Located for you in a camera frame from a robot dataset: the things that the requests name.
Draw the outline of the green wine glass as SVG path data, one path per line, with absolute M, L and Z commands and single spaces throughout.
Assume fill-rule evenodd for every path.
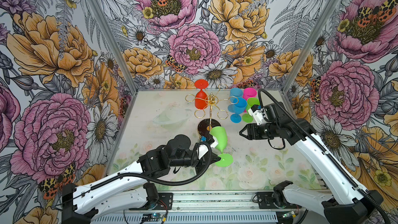
M 246 113 L 243 114 L 242 120 L 246 123 L 252 123 L 254 118 L 249 114 L 249 110 L 254 106 L 254 105 L 260 105 L 259 99 L 256 97 L 250 97 L 247 99 L 247 106 L 246 106 Z
M 211 129 L 210 135 L 213 136 L 215 143 L 217 143 L 215 149 L 221 152 L 221 154 L 218 155 L 220 160 L 216 162 L 215 165 L 218 167 L 230 166 L 234 160 L 230 154 L 224 153 L 228 144 L 228 136 L 225 128 L 221 126 L 214 127 Z

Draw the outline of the blue wine glass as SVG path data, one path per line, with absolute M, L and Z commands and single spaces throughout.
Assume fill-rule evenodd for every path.
M 239 88 L 232 88 L 231 90 L 230 90 L 230 97 L 242 97 L 243 96 L 243 91 L 242 91 L 242 89 L 239 89 Z M 231 104 L 231 105 L 229 105 L 228 106 L 228 111 L 230 112 L 230 113 L 234 113 L 234 108 L 233 108 L 233 105 Z
M 240 123 L 242 120 L 240 115 L 246 110 L 247 101 L 242 97 L 232 97 L 230 102 L 228 106 L 228 110 L 232 113 L 230 120 L 233 123 Z

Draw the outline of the pink wine glass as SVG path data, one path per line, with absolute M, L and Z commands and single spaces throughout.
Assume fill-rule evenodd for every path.
M 243 98 L 244 98 L 245 100 L 247 100 L 247 99 L 249 99 L 249 98 L 251 98 L 251 97 L 254 97 L 254 98 L 257 97 L 257 90 L 254 89 L 254 88 L 246 88 L 246 89 L 244 89 L 244 91 L 243 91 Z

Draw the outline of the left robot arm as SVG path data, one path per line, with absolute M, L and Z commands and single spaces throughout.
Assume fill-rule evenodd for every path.
M 93 183 L 78 186 L 69 183 L 62 190 L 62 223 L 89 224 L 94 219 L 135 204 L 149 207 L 158 199 L 156 185 L 171 187 L 190 184 L 199 179 L 211 164 L 220 161 L 213 149 L 221 139 L 211 134 L 191 148 L 190 139 L 175 136 L 120 171 Z M 170 169 L 193 167 L 196 175 L 182 181 L 162 180 Z

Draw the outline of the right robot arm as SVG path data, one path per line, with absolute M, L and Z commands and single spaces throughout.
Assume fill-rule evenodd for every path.
M 391 222 L 381 207 L 383 197 L 376 190 L 367 189 L 353 177 L 324 145 L 314 127 L 305 119 L 296 119 L 265 89 L 258 90 L 258 97 L 265 94 L 272 100 L 269 105 L 260 104 L 248 109 L 255 123 L 247 124 L 240 136 L 248 140 L 281 138 L 298 150 L 321 176 L 330 190 L 329 194 L 316 193 L 285 180 L 274 187 L 273 203 L 282 208 L 298 205 L 322 215 L 331 224 L 361 224 L 379 212 L 384 223 Z

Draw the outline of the red wine glass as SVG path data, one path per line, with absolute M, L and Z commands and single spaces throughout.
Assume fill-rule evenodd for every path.
M 194 102 L 198 110 L 204 110 L 207 106 L 207 93 L 204 91 L 208 87 L 208 82 L 204 79 L 199 79 L 194 83 L 195 87 L 200 91 L 196 94 Z

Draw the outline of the small green circuit board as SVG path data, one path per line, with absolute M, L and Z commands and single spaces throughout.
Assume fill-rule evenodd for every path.
M 141 219 L 141 223 L 144 222 L 149 222 L 149 221 L 165 221 L 167 219 L 167 214 L 161 214 L 161 213 L 153 213 L 153 214 L 145 214 L 143 215 L 142 219 Z

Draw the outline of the white vent grille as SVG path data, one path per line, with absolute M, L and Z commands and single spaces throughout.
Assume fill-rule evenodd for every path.
M 93 224 L 139 224 L 146 213 L 109 214 L 100 217 Z M 201 212 L 169 213 L 166 224 L 275 224 L 275 212 Z

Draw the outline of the aluminium front rail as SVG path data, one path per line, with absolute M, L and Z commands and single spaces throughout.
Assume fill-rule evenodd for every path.
M 331 194 L 315 190 L 307 190 L 294 185 L 288 186 L 288 195 L 284 203 L 296 204 L 302 208 L 323 214 L 322 202 L 333 200 Z M 101 197 L 99 194 L 93 196 L 85 195 L 73 201 L 77 207 L 76 212 L 87 214 L 92 210 L 97 210 L 94 218 L 114 213 L 117 211 L 140 208 L 150 201 L 159 200 L 159 194 L 156 190 L 138 189 L 125 191 L 112 197 Z M 252 202 L 256 192 L 249 191 L 227 191 L 224 193 L 216 192 L 183 192 L 178 191 L 173 198 L 173 211 L 209 211 L 224 212 L 249 209 L 259 209 L 258 205 Z M 274 209 L 276 211 L 285 211 L 287 209 Z

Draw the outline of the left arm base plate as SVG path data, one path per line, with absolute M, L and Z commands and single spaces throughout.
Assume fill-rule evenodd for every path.
M 159 194 L 159 200 L 157 201 L 150 201 L 149 203 L 146 203 L 143 207 L 136 207 L 136 208 L 129 208 L 130 211 L 151 211 L 151 210 L 171 210 L 173 206 L 173 198 L 174 194 L 173 193 L 166 193 L 166 192 L 161 192 Z

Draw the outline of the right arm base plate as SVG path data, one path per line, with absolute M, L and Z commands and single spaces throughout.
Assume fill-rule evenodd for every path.
M 273 197 L 273 192 L 257 192 L 252 198 L 252 202 L 257 204 L 259 209 L 301 209 L 301 206 L 290 203 L 277 203 Z

